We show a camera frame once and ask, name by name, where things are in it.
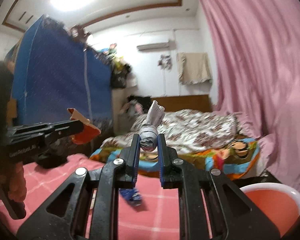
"ceiling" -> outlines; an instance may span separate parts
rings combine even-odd
[[[96,32],[149,18],[194,16],[197,7],[198,0],[93,0],[82,8],[61,11],[51,0],[3,0],[0,29],[8,27],[22,33],[42,14],[48,14],[67,27],[82,24],[88,31]]]

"wooden ceiling trim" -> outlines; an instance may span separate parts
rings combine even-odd
[[[16,6],[16,4],[18,3],[19,0],[15,0],[13,2],[13,4],[11,5],[9,11],[7,12],[7,15],[5,16],[2,25],[7,26],[9,28],[12,28],[14,30],[20,31],[20,32],[26,32],[26,30],[19,28],[13,24],[7,23],[8,17],[10,16],[12,10],[14,9],[14,7]],[[126,13],[130,13],[130,12],[135,12],[135,11],[141,11],[141,10],[146,10],[146,9],[153,9],[153,8],[161,8],[161,7],[177,7],[177,6],[182,6],[182,0],[178,0],[177,2],[172,2],[172,3],[156,3],[156,4],[148,4],[148,5],[142,5],[142,6],[136,6],[133,8],[128,8],[128,9],[124,9],[124,10],[120,10],[120,11],[116,11],[113,13],[109,13],[107,15],[104,16],[100,16],[98,18],[95,18],[89,22],[86,22],[84,24],[82,24],[83,27],[87,27],[89,25],[92,25],[94,23],[100,22],[102,20],[105,19],[109,19],[111,17],[114,16],[118,16],[118,15],[122,15],[122,14],[126,14]]]
[[[14,29],[14,30],[17,30],[17,31],[20,31],[20,32],[23,32],[23,33],[24,33],[24,32],[26,32],[26,30],[24,30],[24,29],[22,29],[22,28],[19,28],[19,27],[13,25],[13,24],[7,23],[8,17],[9,17],[9,15],[11,14],[12,10],[14,9],[14,7],[16,6],[16,4],[18,3],[18,1],[19,1],[19,0],[15,0],[15,1],[13,2],[13,4],[11,5],[9,11],[7,12],[7,15],[5,16],[5,18],[4,18],[3,22],[2,22],[2,25],[7,26],[7,27],[10,27],[10,28],[12,28],[12,29]]]

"beige towel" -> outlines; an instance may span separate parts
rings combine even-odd
[[[178,53],[179,82],[183,85],[211,79],[207,53]]]

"colorful blanket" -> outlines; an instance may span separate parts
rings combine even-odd
[[[121,149],[100,148],[92,154],[90,159],[106,163],[118,158],[120,152]],[[237,135],[236,139],[223,148],[209,149],[199,153],[178,154],[178,157],[192,163],[198,169],[210,171],[212,168],[218,168],[230,179],[239,179],[258,160],[259,152],[260,148],[255,139]],[[139,173],[158,177],[159,163],[157,159],[148,161],[144,155],[141,155]]]

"air conditioner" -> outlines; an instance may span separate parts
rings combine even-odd
[[[139,51],[150,50],[150,49],[166,49],[170,47],[170,41],[160,42],[160,43],[151,43],[137,46]]]

